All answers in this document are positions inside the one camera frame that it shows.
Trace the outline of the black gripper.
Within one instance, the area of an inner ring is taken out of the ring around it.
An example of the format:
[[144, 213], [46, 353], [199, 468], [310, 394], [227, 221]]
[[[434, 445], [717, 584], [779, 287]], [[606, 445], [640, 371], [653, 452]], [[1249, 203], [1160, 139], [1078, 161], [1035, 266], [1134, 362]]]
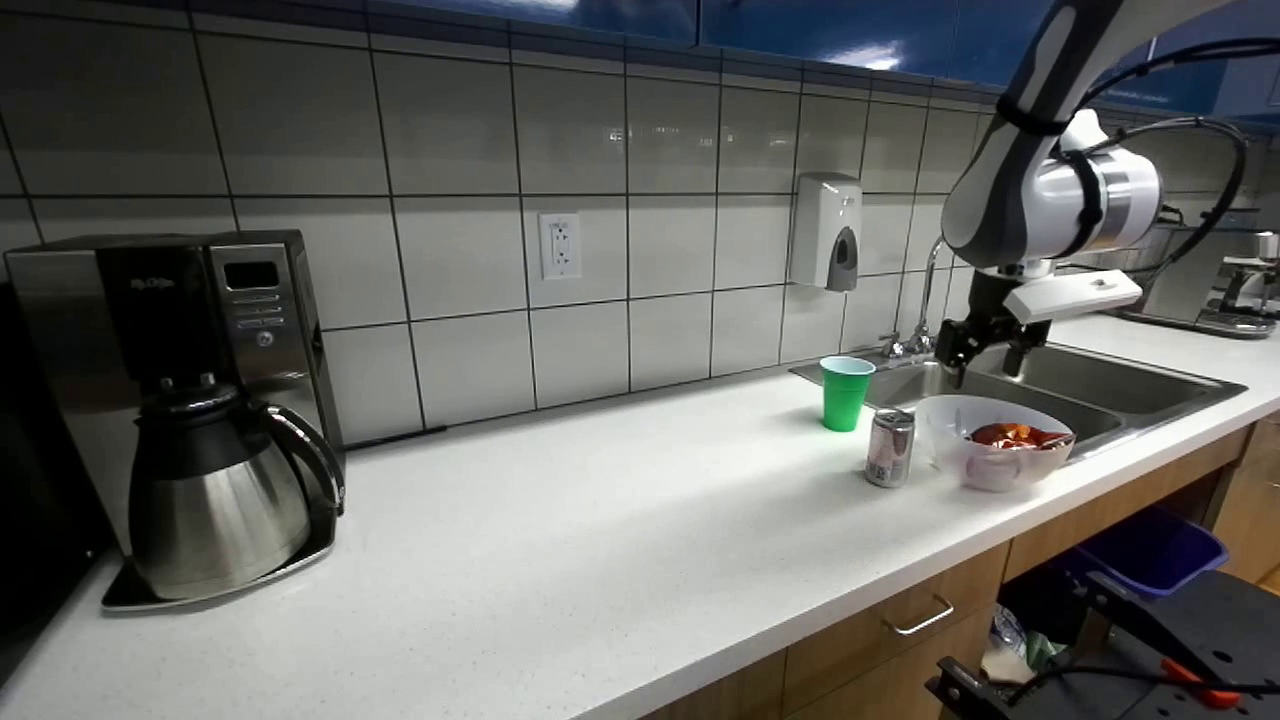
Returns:
[[1012, 291], [1015, 281], [975, 273], [966, 287], [966, 314], [938, 323], [936, 360], [962, 371], [975, 357], [998, 342], [998, 371], [1019, 377], [1023, 360], [1048, 342], [1048, 321], [1015, 321], [1007, 309]]

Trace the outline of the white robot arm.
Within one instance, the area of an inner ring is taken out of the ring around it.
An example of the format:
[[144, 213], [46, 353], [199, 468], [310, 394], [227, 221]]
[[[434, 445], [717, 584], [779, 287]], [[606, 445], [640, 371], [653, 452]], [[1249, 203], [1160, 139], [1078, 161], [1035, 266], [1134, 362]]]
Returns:
[[1004, 342], [1004, 371], [1015, 377], [1051, 321], [1126, 309], [1142, 294], [1119, 266], [1061, 273], [1061, 258], [1134, 243], [1165, 195], [1156, 162], [1098, 129], [1089, 90], [1141, 41], [1222, 4], [1051, 4], [945, 198], [938, 239], [975, 275], [966, 314], [938, 323], [938, 362], [962, 371], [988, 342]]

